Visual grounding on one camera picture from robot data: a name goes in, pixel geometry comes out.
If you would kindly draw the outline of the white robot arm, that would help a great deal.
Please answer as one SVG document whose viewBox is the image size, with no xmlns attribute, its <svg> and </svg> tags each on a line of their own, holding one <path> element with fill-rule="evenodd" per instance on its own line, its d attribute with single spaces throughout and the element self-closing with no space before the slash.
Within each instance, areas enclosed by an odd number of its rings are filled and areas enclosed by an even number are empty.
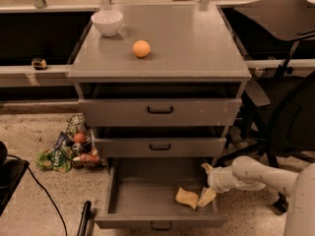
<svg viewBox="0 0 315 236">
<path fill-rule="evenodd" d="M 229 166 L 212 167 L 203 163 L 208 188 L 196 205 L 204 207 L 218 193 L 231 189 L 260 191 L 272 188 L 289 198 L 283 236 L 315 236 L 315 164 L 301 172 L 267 166 L 249 156 L 236 157 Z"/>
</svg>

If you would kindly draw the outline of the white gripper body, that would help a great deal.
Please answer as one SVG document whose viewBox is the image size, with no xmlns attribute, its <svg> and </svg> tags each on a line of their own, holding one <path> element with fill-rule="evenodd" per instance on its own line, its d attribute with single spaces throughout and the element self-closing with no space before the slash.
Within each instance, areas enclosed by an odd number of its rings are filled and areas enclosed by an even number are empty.
<svg viewBox="0 0 315 236">
<path fill-rule="evenodd" d="M 208 175 L 207 183 L 208 183 L 209 187 L 220 194 L 226 193 L 229 191 L 229 188 L 227 188 L 221 180 L 223 173 L 224 173 L 223 167 L 212 168 L 207 173 L 207 175 Z"/>
</svg>

